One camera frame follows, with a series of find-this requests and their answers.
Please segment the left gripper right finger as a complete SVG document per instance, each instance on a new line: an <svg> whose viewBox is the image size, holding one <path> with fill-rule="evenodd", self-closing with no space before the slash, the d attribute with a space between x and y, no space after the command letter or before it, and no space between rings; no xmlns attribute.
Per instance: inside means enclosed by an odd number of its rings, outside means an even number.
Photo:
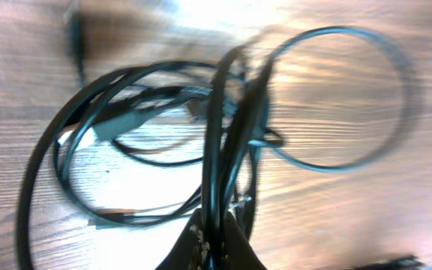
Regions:
<svg viewBox="0 0 432 270"><path fill-rule="evenodd" d="M228 212L215 236L215 268L217 270L266 270L249 245L233 214Z"/></svg>

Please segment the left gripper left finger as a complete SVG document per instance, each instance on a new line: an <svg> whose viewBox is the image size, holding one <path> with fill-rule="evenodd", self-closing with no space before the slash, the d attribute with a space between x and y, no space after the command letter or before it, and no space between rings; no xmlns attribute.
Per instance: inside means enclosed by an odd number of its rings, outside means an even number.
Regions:
<svg viewBox="0 0 432 270"><path fill-rule="evenodd" d="M209 270L211 245L204 230L202 209L197 208L181 231L172 249L156 270Z"/></svg>

